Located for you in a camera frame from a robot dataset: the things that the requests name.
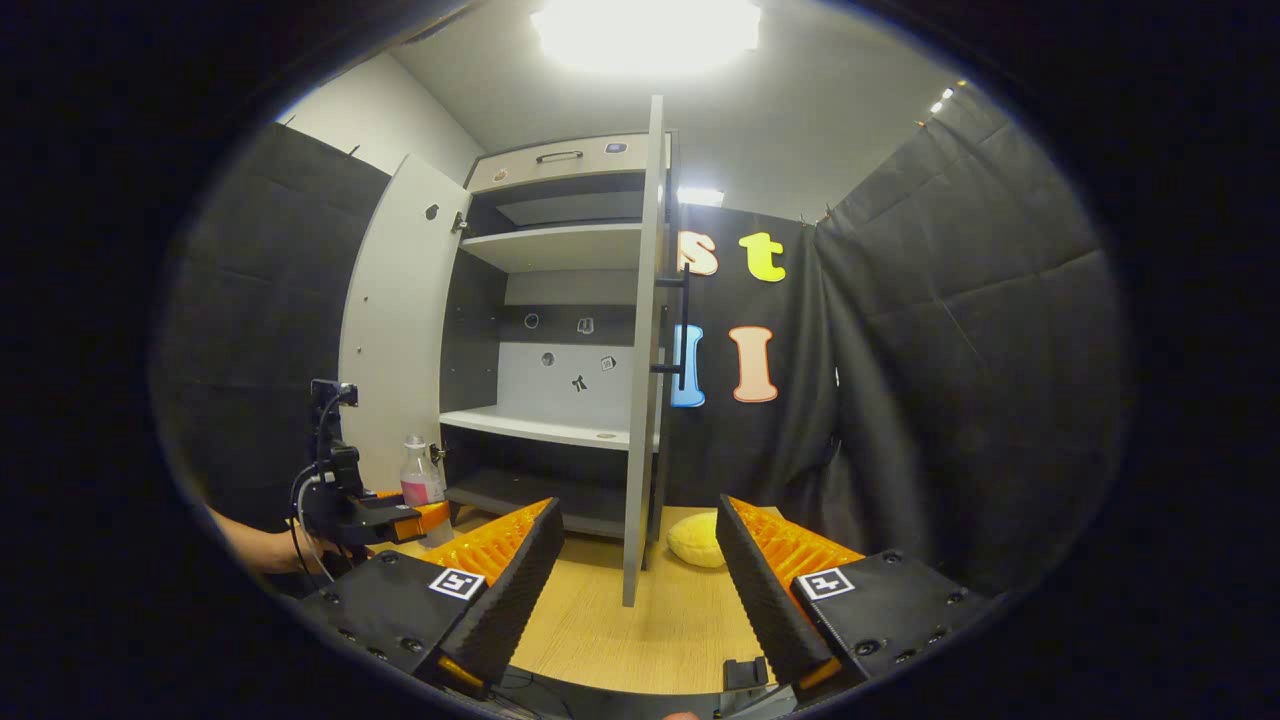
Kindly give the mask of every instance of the cabinet door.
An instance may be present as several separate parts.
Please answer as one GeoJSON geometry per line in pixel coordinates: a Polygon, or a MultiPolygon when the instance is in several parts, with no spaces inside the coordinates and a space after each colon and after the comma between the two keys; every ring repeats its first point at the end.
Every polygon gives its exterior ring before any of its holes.
{"type": "Polygon", "coordinates": [[[627,450],[626,511],[622,538],[622,605],[634,607],[649,536],[649,496],[653,479],[653,429],[658,401],[658,375],[650,365],[659,361],[658,332],[663,292],[654,287],[662,259],[667,256],[664,218],[668,200],[667,143],[663,138],[662,96],[649,110],[649,142],[645,160],[644,208],[640,217],[640,265],[636,278],[636,332],[631,364],[630,430],[627,450]]]}
{"type": "Polygon", "coordinates": [[[338,379],[360,388],[360,406],[342,409],[342,432],[360,450],[370,489],[399,489],[404,436],[440,443],[440,336],[460,238],[453,219],[470,205],[467,191],[407,155],[365,231],[342,316],[338,379]]]}

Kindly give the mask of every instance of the foam letter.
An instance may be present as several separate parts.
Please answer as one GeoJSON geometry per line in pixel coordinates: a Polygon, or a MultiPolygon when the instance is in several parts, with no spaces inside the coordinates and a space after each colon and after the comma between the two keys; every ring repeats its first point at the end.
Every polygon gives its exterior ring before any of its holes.
{"type": "MultiPolygon", "coordinates": [[[[676,364],[680,364],[680,336],[685,325],[676,325],[676,364]]],[[[689,365],[685,366],[685,389],[680,389],[680,378],[671,375],[671,406],[698,407],[707,402],[707,395],[698,389],[698,341],[703,338],[703,328],[689,325],[689,365]]]]}
{"type": "Polygon", "coordinates": [[[746,325],[731,329],[728,337],[737,343],[737,387],[733,388],[733,400],[768,402],[777,397],[778,388],[769,382],[769,354],[764,350],[773,331],[746,325]]]}
{"type": "Polygon", "coordinates": [[[680,266],[689,268],[695,275],[713,275],[719,269],[716,259],[716,241],[710,237],[689,231],[680,231],[680,266]]]}
{"type": "Polygon", "coordinates": [[[785,269],[773,266],[773,254],[781,254],[782,245],[769,240],[769,233],[749,234],[739,240],[737,243],[746,249],[746,269],[751,270],[751,274],[758,279],[776,283],[787,277],[785,269]]]}

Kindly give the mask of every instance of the plastic bottle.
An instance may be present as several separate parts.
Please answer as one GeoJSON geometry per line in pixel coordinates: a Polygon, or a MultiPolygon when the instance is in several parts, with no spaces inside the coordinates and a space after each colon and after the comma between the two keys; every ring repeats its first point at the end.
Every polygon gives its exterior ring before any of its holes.
{"type": "MultiPolygon", "coordinates": [[[[444,473],[426,459],[426,441],[421,436],[404,438],[408,455],[401,466],[401,492],[404,505],[419,506],[444,501],[444,473]]],[[[426,547],[436,547],[453,539],[453,525],[445,519],[428,530],[421,542],[426,547]]]]}

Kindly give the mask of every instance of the orange letter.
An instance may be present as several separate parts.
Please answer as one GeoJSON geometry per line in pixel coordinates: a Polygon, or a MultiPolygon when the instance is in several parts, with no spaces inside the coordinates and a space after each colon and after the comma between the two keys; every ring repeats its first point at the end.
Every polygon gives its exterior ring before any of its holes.
{"type": "Polygon", "coordinates": [[[737,387],[733,400],[739,402],[768,402],[778,396],[778,388],[769,382],[769,355],[765,343],[773,337],[769,328],[746,325],[728,332],[737,343],[737,387]]]}
{"type": "Polygon", "coordinates": [[[680,231],[676,236],[680,241],[680,266],[689,268],[695,275],[712,275],[719,269],[719,260],[716,259],[716,241],[705,234],[680,231]]]}
{"type": "Polygon", "coordinates": [[[776,283],[787,277],[785,269],[773,266],[773,254],[782,252],[782,243],[769,240],[769,233],[749,234],[737,243],[746,249],[746,269],[758,279],[776,283]]]}

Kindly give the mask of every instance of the yellow sponge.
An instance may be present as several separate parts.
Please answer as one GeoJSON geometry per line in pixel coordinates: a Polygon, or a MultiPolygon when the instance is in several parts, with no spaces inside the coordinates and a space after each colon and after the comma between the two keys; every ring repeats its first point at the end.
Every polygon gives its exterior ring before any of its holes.
{"type": "Polygon", "coordinates": [[[716,511],[690,515],[667,530],[667,546],[676,557],[699,568],[719,568],[724,553],[716,542],[716,511]]]}

